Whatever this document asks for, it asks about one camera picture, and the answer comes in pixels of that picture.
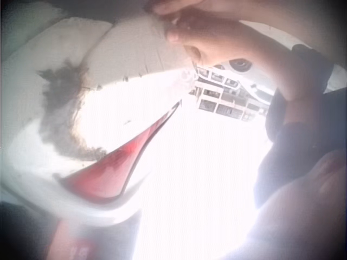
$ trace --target hand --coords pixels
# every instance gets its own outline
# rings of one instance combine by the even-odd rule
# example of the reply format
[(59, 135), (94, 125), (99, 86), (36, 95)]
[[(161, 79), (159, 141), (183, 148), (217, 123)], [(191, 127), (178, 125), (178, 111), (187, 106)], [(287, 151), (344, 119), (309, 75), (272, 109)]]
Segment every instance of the hand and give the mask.
[(247, 59), (265, 37), (242, 23), (210, 17), (198, 10), (183, 13), (177, 28), (169, 30), (166, 36), (169, 42), (184, 45), (200, 66)]

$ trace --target building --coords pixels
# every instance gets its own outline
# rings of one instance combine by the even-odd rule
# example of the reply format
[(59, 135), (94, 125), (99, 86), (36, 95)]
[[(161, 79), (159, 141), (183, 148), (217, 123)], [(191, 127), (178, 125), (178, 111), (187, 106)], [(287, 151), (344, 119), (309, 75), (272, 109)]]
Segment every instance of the building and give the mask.
[(229, 88), (199, 78), (190, 94), (196, 96), (198, 109), (242, 121), (252, 121), (268, 111), (268, 105), (253, 98), (242, 86)]

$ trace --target finger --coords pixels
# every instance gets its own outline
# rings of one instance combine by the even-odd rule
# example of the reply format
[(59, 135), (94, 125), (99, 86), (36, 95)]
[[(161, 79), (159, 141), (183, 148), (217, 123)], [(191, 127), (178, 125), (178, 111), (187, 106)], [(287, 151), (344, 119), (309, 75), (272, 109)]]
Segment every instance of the finger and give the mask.
[(192, 46), (198, 49), (204, 47), (206, 39), (197, 30), (171, 29), (166, 32), (166, 38), (173, 44)]
[(184, 48), (188, 56), (193, 60), (193, 62), (197, 64), (201, 63), (201, 53), (197, 48), (192, 46), (185, 46)]
[(152, 10), (158, 15), (167, 15), (172, 12), (180, 11), (181, 9), (193, 4), (197, 4), (202, 0), (170, 0), (168, 2), (159, 3), (153, 6)]

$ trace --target dark sleeve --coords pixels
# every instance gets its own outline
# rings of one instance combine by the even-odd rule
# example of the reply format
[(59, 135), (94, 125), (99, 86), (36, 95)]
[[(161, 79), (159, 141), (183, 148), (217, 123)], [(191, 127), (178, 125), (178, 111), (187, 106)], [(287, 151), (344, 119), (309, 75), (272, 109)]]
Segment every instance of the dark sleeve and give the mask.
[(316, 157), (313, 137), (305, 124), (282, 126), (259, 167), (254, 186), (256, 207), (261, 207), (279, 188), (310, 171)]

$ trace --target person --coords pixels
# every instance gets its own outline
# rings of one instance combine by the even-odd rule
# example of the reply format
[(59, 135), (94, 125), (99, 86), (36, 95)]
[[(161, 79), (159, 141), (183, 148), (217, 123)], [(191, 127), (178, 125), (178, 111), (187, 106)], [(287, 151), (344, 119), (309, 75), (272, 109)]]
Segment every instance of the person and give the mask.
[[(299, 3), (288, 2), (176, 0), (150, 9), (166, 17), (179, 11), (167, 38), (185, 46), (196, 63), (213, 66), (243, 58), (278, 86), (267, 118), (274, 144), (254, 189), (259, 217), (245, 244), (228, 259), (335, 259), (336, 252), (343, 253), (346, 89), (323, 94), (329, 63), (310, 66), (310, 51), (302, 46), (290, 51), (237, 21), (285, 30), (345, 68), (339, 24), (317, 5), (307, 12), (301, 3), (303, 10), (295, 12), (299, 8), (293, 3)], [(274, 113), (278, 106), (282, 115)]]

